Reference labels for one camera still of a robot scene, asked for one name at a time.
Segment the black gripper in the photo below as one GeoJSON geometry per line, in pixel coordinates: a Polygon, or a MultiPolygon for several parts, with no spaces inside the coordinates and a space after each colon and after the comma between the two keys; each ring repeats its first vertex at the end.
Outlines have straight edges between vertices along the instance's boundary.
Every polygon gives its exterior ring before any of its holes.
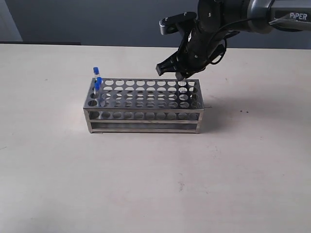
{"type": "Polygon", "coordinates": [[[204,71],[207,65],[222,56],[225,47],[220,45],[228,34],[224,27],[223,1],[200,0],[198,18],[192,30],[186,33],[178,51],[156,65],[159,76],[176,73],[176,79],[183,81],[196,73],[204,71]]]}

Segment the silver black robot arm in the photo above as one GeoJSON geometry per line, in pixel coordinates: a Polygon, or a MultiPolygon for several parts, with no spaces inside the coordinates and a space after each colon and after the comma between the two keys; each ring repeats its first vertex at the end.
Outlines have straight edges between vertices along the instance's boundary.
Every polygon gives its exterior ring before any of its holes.
{"type": "Polygon", "coordinates": [[[240,32],[267,34],[276,29],[311,29],[309,0],[201,0],[196,12],[184,12],[159,22],[162,35],[179,32],[178,50],[156,65],[159,76],[175,73],[183,81],[208,65],[218,64],[227,40],[240,32]]]}

